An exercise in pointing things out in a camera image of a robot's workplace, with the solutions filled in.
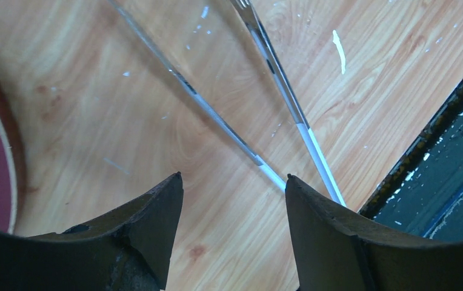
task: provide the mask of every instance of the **dark green surface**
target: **dark green surface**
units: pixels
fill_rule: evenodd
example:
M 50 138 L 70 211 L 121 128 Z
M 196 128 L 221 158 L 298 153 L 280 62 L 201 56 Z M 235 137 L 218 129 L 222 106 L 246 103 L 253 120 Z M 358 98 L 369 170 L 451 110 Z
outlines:
M 414 235 L 463 239 L 463 80 L 360 214 Z

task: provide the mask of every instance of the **table surface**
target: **table surface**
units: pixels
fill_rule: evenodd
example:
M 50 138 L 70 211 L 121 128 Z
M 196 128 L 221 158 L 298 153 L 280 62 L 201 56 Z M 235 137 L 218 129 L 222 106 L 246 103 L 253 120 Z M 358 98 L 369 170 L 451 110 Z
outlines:
M 280 175 L 326 193 L 229 2 L 122 3 Z M 463 78 L 463 1 L 254 4 L 349 208 L 359 209 Z M 180 171 L 167 290 L 297 288 L 283 193 L 107 1 L 0 1 L 0 82 L 28 165 L 18 235 L 61 232 Z

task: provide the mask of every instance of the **dark curved object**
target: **dark curved object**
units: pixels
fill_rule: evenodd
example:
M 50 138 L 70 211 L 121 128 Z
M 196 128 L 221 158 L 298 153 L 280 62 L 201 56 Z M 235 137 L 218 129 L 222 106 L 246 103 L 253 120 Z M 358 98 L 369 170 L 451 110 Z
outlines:
M 182 203 L 177 173 L 62 234 L 0 232 L 0 290 L 165 289 Z
M 301 291 L 463 290 L 463 242 L 393 230 L 295 176 L 285 193 Z

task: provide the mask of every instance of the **metal fork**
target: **metal fork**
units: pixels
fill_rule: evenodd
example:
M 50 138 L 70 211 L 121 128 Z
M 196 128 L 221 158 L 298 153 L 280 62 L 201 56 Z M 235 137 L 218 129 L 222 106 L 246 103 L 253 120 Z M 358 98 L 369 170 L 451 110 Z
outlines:
M 246 142 L 224 121 L 224 119 L 212 108 L 212 106 L 192 87 L 175 66 L 165 57 L 162 51 L 153 40 L 146 34 L 141 26 L 133 19 L 124 8 L 122 8 L 115 0 L 108 0 L 114 6 L 117 12 L 126 20 L 133 32 L 142 40 L 142 42 L 155 54 L 155 56 L 163 63 L 164 67 L 178 80 L 182 87 L 187 91 L 188 95 L 194 100 L 197 105 L 208 114 L 211 119 L 241 148 L 241 150 L 260 168 L 262 172 L 285 192 L 285 181 L 258 155 Z
M 258 15 L 253 8 L 253 4 L 249 0 L 230 0 L 230 2 L 237 10 L 239 16 L 242 18 L 242 21 L 246 25 L 246 28 L 251 33 L 253 40 L 255 41 L 260 54 L 264 57 L 267 66 L 271 70 L 273 77 L 275 79 L 276 85 L 280 90 L 283 98 L 285 99 L 285 103 L 296 123 L 296 126 L 299 129 L 301 136 L 303 137 L 303 141 L 307 146 L 308 151 L 310 152 L 310 156 L 319 171 L 319 174 L 324 181 L 324 185 L 326 189 L 330 193 L 330 196 L 333 201 L 341 204 L 342 206 L 346 207 L 344 199 L 342 198 L 341 192 L 333 175 L 331 174 L 330 167 L 324 158 L 324 154 L 317 143 L 315 135 L 308 124 L 308 121 L 303 114 L 303 110 L 296 99 L 296 95 L 294 91 L 290 87 L 290 83 L 288 82 L 287 75 L 283 71 L 282 65 L 279 62 L 278 57 L 276 56 L 275 49 L 267 36 L 267 32 L 265 31 L 262 22 L 258 18 Z

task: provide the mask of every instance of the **white paint fleck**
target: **white paint fleck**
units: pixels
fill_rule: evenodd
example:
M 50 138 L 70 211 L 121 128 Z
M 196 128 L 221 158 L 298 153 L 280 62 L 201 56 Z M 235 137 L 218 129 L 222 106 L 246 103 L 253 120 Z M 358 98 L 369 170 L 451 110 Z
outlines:
M 203 7 L 203 12 L 201 13 L 201 18 L 205 19 L 208 15 L 208 6 Z
M 129 174 L 130 174 L 130 172 L 126 171 L 126 170 L 123 169 L 121 166 L 117 165 L 115 162 L 113 162 L 113 161 L 111 161 L 111 160 L 109 160 L 109 159 L 107 159 L 107 158 L 104 158 L 103 160 L 104 160 L 105 162 L 107 162 L 107 163 L 113 165 L 114 167 L 116 167 L 117 169 L 119 169 L 120 171 L 122 171 L 123 173 L 125 173 L 126 175 L 129 175 Z
M 407 177 L 405 178 L 405 181 L 411 180 L 411 178 L 413 177 L 413 174 L 415 174 L 415 171 L 411 171 L 410 173 L 408 173 Z
M 333 43 L 335 44 L 335 46 L 337 46 L 337 50 L 339 51 L 339 56 L 341 57 L 341 72 L 342 74 L 344 74 L 345 73 L 344 48 L 342 47 L 341 39 L 339 38 L 339 35 L 337 34 L 337 31 L 335 29 L 333 30 Z

